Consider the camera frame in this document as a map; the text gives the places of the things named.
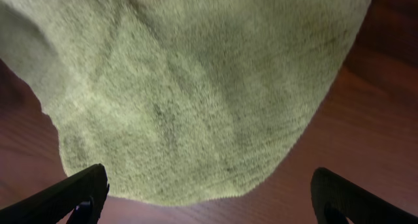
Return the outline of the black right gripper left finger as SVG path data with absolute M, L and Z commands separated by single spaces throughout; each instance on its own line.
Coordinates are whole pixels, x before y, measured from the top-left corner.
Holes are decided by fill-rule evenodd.
M 67 179 L 1 210 L 1 223 L 96 224 L 109 192 L 106 170 L 92 165 Z

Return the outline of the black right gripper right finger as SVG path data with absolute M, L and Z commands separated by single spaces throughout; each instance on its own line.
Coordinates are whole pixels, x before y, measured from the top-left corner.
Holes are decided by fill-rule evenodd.
M 315 216 L 320 224 L 417 224 L 417 216 L 323 167 L 314 171 L 310 191 Z

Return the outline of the green cloth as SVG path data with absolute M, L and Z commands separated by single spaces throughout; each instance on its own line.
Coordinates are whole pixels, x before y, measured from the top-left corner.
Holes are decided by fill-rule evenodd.
M 246 194 L 304 132 L 372 0 L 1 0 L 1 59 L 63 170 L 164 206 Z

